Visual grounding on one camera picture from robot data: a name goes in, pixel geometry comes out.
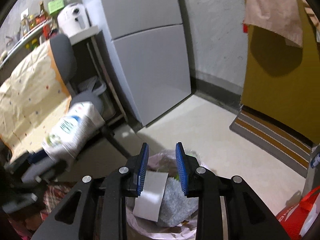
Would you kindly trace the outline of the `grey knitted cloth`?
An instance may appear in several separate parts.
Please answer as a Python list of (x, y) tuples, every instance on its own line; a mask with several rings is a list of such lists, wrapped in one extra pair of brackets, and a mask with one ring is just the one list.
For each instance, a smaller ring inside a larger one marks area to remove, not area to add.
[(178, 180), (167, 179), (156, 224), (161, 227), (176, 227), (188, 220), (198, 210), (198, 198), (187, 198)]

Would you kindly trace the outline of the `white paper box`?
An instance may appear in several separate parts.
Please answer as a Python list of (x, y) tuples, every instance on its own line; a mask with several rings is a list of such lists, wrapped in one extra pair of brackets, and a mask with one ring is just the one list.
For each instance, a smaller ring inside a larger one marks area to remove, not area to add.
[(133, 215), (157, 222), (168, 178), (167, 172), (147, 171), (143, 191), (136, 198)]

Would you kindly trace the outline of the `trash bin with pink bag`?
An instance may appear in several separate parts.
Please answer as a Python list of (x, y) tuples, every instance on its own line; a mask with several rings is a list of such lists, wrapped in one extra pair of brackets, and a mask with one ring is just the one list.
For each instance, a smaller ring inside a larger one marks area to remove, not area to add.
[(133, 214), (136, 198), (126, 198), (126, 218), (129, 226), (150, 239), (195, 238), (199, 199), (187, 198), (181, 190), (175, 150), (162, 150), (151, 156), (148, 169), (168, 173), (158, 220), (153, 222), (136, 217)]

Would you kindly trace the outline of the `cluttered kitchen shelf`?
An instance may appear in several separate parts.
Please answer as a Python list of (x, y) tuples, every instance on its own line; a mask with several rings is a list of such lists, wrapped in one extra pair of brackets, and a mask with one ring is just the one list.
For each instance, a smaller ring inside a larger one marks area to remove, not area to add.
[(40, 42), (44, 26), (59, 26), (57, 16), (71, 0), (17, 0), (1, 25), (1, 68), (16, 66)]

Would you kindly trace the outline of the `red shopping bag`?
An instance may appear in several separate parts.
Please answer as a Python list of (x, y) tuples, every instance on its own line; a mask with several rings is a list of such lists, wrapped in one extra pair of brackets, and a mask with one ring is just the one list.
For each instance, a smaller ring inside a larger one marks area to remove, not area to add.
[(319, 215), (319, 186), (276, 215), (290, 239), (302, 239)]

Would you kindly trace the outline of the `striped door mat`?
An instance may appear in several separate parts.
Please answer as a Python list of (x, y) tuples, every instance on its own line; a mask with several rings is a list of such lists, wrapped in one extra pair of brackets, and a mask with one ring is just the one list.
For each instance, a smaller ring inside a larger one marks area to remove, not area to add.
[(244, 105), (229, 129), (307, 177), (313, 142), (302, 134)]

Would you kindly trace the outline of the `yellow striped cloth cover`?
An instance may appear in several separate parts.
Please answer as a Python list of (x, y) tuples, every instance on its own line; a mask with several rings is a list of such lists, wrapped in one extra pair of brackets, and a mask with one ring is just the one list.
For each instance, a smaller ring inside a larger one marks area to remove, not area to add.
[(1, 84), (1, 142), (16, 159), (38, 151), (69, 110), (67, 83), (76, 59), (69, 38), (56, 35), (28, 54)]

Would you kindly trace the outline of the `grey refrigerator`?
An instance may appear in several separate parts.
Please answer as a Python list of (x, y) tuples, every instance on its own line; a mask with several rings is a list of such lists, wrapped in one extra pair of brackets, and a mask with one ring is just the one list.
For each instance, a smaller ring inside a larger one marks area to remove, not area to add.
[(178, 0), (82, 0), (121, 97), (147, 125), (191, 93)]

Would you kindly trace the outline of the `white air fryer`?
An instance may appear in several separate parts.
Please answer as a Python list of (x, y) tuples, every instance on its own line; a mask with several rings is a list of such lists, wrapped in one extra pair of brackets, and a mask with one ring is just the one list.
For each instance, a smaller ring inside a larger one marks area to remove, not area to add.
[(62, 33), (72, 37), (90, 27), (86, 8), (81, 3), (65, 6), (57, 16), (57, 23)]

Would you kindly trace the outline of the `beige hanging cloth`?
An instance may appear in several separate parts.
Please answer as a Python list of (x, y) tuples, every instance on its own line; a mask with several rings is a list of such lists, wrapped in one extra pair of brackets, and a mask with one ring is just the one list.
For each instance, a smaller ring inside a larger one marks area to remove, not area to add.
[(288, 46), (302, 48), (303, 27), (298, 2), (302, 2), (319, 43), (319, 19), (306, 0), (245, 0), (244, 25), (266, 29), (284, 37)]

